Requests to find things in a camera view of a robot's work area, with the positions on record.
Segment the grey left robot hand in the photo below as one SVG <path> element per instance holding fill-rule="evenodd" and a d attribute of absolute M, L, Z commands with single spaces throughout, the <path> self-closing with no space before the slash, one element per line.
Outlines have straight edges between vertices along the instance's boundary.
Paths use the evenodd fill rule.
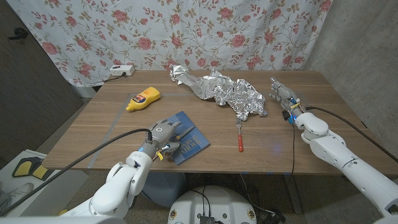
<path fill-rule="evenodd" d="M 181 122 L 168 122 L 166 119 L 153 124 L 149 129 L 152 133 L 152 139 L 147 140 L 141 145 L 143 153 L 149 157 L 154 157 L 157 151 L 172 153 L 180 147 L 180 142 L 175 140 L 177 127 Z"/>

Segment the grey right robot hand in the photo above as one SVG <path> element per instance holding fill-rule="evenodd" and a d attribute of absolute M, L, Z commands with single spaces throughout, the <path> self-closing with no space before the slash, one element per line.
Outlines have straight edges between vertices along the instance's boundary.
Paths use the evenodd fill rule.
<path fill-rule="evenodd" d="M 274 77 L 271 77 L 271 81 L 272 93 L 269 96 L 278 101 L 281 107 L 292 115 L 294 119 L 303 114 L 303 109 L 300 106 L 300 100 L 296 93 Z"/>

